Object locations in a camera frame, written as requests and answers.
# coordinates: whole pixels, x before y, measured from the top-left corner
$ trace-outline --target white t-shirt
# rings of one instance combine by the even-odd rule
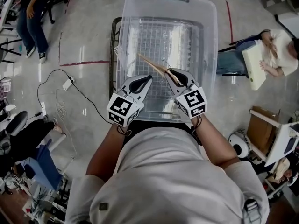
[[[270,30],[270,34],[273,38],[273,44],[277,47],[278,59],[274,58],[263,41],[257,40],[256,43],[261,44],[263,60],[275,69],[281,67],[285,76],[290,75],[298,66],[298,60],[292,57],[287,49],[287,45],[292,39],[284,30]]]
[[[73,181],[65,223],[240,224],[245,198],[259,203],[265,223],[267,195],[249,162],[223,170],[187,132],[151,128],[124,146],[106,183],[93,175]]]

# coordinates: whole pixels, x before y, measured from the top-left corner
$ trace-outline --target black cable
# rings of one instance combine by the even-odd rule
[[[117,126],[117,132],[118,133],[120,133],[120,134],[122,134],[122,135],[125,135],[125,136],[130,136],[131,135],[131,133],[132,133],[132,130],[128,130],[128,131],[124,131],[122,128],[121,128],[121,126]]]
[[[95,104],[94,104],[89,98],[87,98],[87,97],[85,96],[85,94],[83,94],[83,93],[81,92],[81,90],[79,90],[79,89],[77,88],[77,86],[74,84],[74,82],[73,82],[73,80],[71,79],[71,77],[70,77],[64,70],[62,70],[62,69],[56,69],[56,70],[51,71],[50,74],[48,75],[48,78],[46,79],[46,81],[43,82],[43,83],[41,83],[41,84],[39,84],[39,86],[38,86],[38,88],[37,88],[37,100],[38,100],[38,103],[40,104],[40,106],[41,106],[42,109],[44,109],[44,108],[42,107],[42,104],[41,104],[41,102],[40,102],[40,100],[39,100],[39,97],[38,97],[38,89],[39,89],[39,87],[40,87],[42,84],[45,84],[45,83],[48,81],[50,75],[51,75],[54,71],[57,71],[57,70],[61,70],[61,71],[63,71],[63,72],[67,75],[68,79],[71,81],[71,83],[74,85],[74,87],[81,93],[81,95],[83,95],[83,96],[84,96],[90,103],[93,104],[93,106],[94,106],[94,108],[96,109],[97,113],[101,116],[101,118],[102,118],[103,120],[105,120],[107,123],[109,123],[109,124],[111,124],[111,125],[113,124],[113,123],[108,122],[108,121],[107,121],[107,120],[100,114],[100,112],[98,111],[98,109],[97,109],[97,107],[95,106]]]
[[[194,127],[194,130],[196,130],[200,126],[201,122],[202,122],[201,116],[198,116],[198,121],[196,126]]]
[[[4,120],[4,121],[2,121],[0,124],[4,123],[4,122],[6,122],[6,121],[10,121],[10,120],[11,120],[11,119]]]
[[[293,113],[294,113],[294,115],[295,115],[296,122],[298,122],[298,115],[296,114],[296,112],[295,112],[295,111],[294,111]]]
[[[29,119],[32,119],[32,118],[37,117],[37,116],[40,116],[42,113],[43,113],[43,112],[36,113],[34,116],[32,116],[32,117],[29,118]]]
[[[103,120],[105,120],[107,123],[109,123],[109,124],[113,124],[113,123],[110,123],[110,122],[108,122],[101,114],[100,114],[100,112],[98,111],[98,108],[95,106],[95,104],[89,99],[89,98],[87,98],[86,96],[85,96],[85,94],[83,94],[82,92],[81,92],[81,90],[79,90],[78,88],[77,88],[77,86],[75,86],[75,84],[73,83],[73,81],[71,80],[71,83],[73,84],[73,86],[81,93],[81,95],[83,95],[90,103],[92,103],[93,104],[93,106],[94,106],[94,108],[96,109],[96,111],[98,112],[98,114],[99,114],[99,116],[101,116],[102,117],[102,119]]]
[[[67,77],[71,80],[71,77],[70,77],[64,70],[62,70],[62,69],[56,69],[56,70],[53,70],[53,71],[50,72],[50,74],[48,75],[48,78],[46,79],[46,81],[43,82],[43,83],[40,83],[39,86],[37,87],[37,100],[38,100],[38,103],[39,103],[39,105],[41,106],[41,108],[42,108],[43,110],[44,110],[44,108],[42,107],[42,104],[41,104],[41,102],[40,102],[40,100],[39,100],[39,97],[38,97],[38,89],[39,89],[39,87],[40,87],[42,84],[45,84],[45,83],[48,81],[50,75],[51,75],[54,71],[57,71],[57,70],[61,70],[61,71],[63,71],[63,72],[67,75]]]
[[[1,82],[2,80],[4,80],[4,79],[6,79],[6,77],[3,77],[3,78],[0,80],[0,82]]]

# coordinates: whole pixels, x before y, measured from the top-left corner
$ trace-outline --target desk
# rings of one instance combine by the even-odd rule
[[[259,156],[266,163],[265,167],[275,163],[276,161],[280,160],[281,158],[287,156],[289,153],[294,151],[299,141],[299,133],[290,128],[290,126],[299,124],[299,122],[281,124],[254,110],[250,110],[249,113],[251,113],[254,116],[257,116],[258,118],[266,121],[267,123],[275,126],[278,129],[274,144],[270,149],[268,156],[262,153],[253,143],[251,145],[252,150],[257,154],[257,156]]]
[[[4,28],[16,29],[16,26],[14,26],[14,25],[5,24],[7,15],[9,13],[9,10],[12,6],[13,1],[14,0],[7,0],[6,3],[4,4],[4,6],[2,8],[2,11],[1,11],[1,14],[0,14],[0,17],[1,17],[1,20],[0,20],[0,36],[3,36],[3,37],[17,37],[18,36],[17,34],[13,35],[13,34],[4,34],[4,33],[2,33]]]

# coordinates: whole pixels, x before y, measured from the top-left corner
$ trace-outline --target person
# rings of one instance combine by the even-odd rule
[[[284,30],[264,30],[247,42],[236,45],[235,51],[218,53],[217,74],[238,73],[247,75],[242,51],[260,45],[260,67],[274,77],[288,76],[298,66],[299,39],[290,38]]]
[[[8,154],[0,155],[0,177],[4,177],[15,162],[22,161],[30,157],[35,148],[41,143],[46,135],[51,131],[63,133],[57,120],[49,120],[48,116],[43,119],[32,121],[26,128],[22,129],[16,136],[10,136],[10,151]],[[6,136],[5,131],[1,131],[1,137]]]
[[[17,23],[17,32],[26,47],[26,58],[37,47],[40,63],[46,61],[48,42],[43,32],[40,18],[48,0],[21,0],[21,10]]]
[[[279,162],[270,164],[266,167],[264,161],[260,164],[251,164],[257,175],[270,172],[273,174],[269,177],[269,181],[281,183],[284,180],[288,180],[288,182],[293,181],[293,178],[298,174],[298,161],[298,157],[295,153],[289,153]]]
[[[65,223],[242,223],[251,198],[265,223],[268,199],[251,164],[205,115],[191,121],[209,160],[184,128],[133,120],[127,137],[113,124],[73,180]]]

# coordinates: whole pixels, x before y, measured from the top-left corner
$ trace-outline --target floor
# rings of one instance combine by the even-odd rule
[[[92,100],[100,112],[106,115],[108,96],[108,63],[111,25],[121,16],[125,0],[70,0],[53,9],[56,20],[44,21],[44,31],[49,40],[48,60],[39,64],[38,54],[31,58],[12,56],[14,64],[1,63],[1,77],[11,79],[12,91],[8,98],[16,106],[11,113],[28,111],[31,117],[41,111],[36,90],[54,69],[63,69],[76,79],[77,87]],[[279,28],[261,0],[210,0],[217,7],[219,49],[230,43],[230,28],[226,1],[232,16],[234,40],[257,34],[266,28]],[[71,65],[79,62],[101,63]],[[252,105],[261,105],[274,112],[280,108],[293,112],[298,107],[299,71],[283,78],[267,77],[258,91],[252,91],[244,77],[217,76],[215,89],[208,104],[207,116],[227,137],[237,127],[247,127]],[[87,164],[109,129],[94,107],[74,87],[62,90],[67,80],[64,73],[54,72],[39,89],[40,101],[47,113],[56,115],[56,98],[65,103],[65,125],[71,133],[78,151],[77,159],[67,170],[69,177],[81,176]],[[74,155],[69,137],[52,153],[56,165],[61,168]]]
[[[28,223],[29,217],[25,216],[22,208],[28,200],[25,192],[11,190],[13,195],[3,193],[0,195],[0,209],[10,219],[11,223]]]

